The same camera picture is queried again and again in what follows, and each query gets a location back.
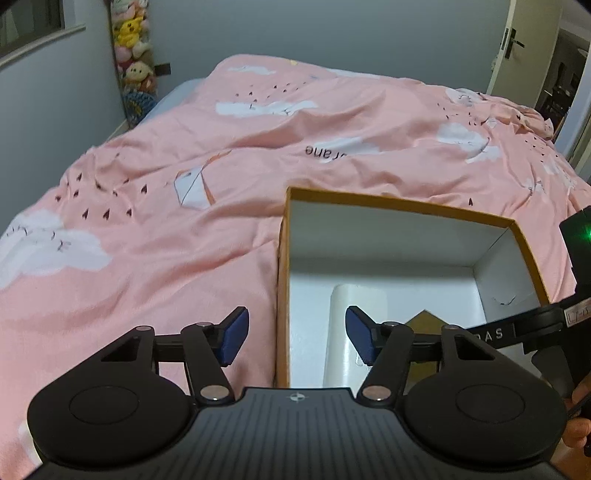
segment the white door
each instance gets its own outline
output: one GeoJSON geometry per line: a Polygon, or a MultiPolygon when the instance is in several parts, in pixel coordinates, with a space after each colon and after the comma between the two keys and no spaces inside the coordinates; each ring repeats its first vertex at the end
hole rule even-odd
{"type": "Polygon", "coordinates": [[[489,95],[535,108],[554,53],[562,0],[511,0],[489,95]]]}

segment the bed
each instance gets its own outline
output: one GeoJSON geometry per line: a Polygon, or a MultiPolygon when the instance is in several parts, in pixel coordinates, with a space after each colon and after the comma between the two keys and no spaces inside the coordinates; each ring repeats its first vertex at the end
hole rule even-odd
{"type": "MultiPolygon", "coordinates": [[[[233,56],[90,149],[0,239],[0,477],[38,459],[25,415],[43,386],[136,325],[251,330],[226,371],[274,378],[277,246],[288,186],[514,218],[552,300],[574,278],[558,224],[591,203],[534,110],[466,89],[233,56]]],[[[161,373],[183,385],[183,372],[161,373]]]]}

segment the door handle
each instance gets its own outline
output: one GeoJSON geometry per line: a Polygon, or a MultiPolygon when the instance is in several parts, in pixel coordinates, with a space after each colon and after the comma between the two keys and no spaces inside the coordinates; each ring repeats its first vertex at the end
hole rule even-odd
{"type": "Polygon", "coordinates": [[[513,44],[517,44],[521,48],[525,48],[525,45],[523,45],[522,42],[515,39],[516,34],[517,34],[517,31],[514,28],[512,28],[511,35],[509,36],[509,41],[507,42],[507,50],[505,50],[505,58],[506,59],[510,58],[510,56],[511,56],[511,50],[513,50],[513,44]]]}

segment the open box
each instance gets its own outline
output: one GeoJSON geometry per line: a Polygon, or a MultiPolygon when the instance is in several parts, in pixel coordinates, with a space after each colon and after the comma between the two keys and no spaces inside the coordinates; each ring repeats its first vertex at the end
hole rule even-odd
{"type": "MultiPolygon", "coordinates": [[[[471,327],[549,304],[514,220],[290,188],[280,239],[277,386],[323,386],[330,298],[341,284],[383,290],[387,319],[401,323],[428,310],[471,327]]],[[[501,351],[539,375],[521,345],[501,351]]]]}

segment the gray wall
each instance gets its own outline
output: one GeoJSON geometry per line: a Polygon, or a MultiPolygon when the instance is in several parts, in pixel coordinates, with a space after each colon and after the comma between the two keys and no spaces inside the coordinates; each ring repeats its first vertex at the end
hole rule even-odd
{"type": "Polygon", "coordinates": [[[160,93],[266,54],[485,91],[509,0],[151,0],[160,93]]]}
{"type": "Polygon", "coordinates": [[[85,31],[0,68],[0,232],[124,120],[107,9],[73,7],[85,31]]]}

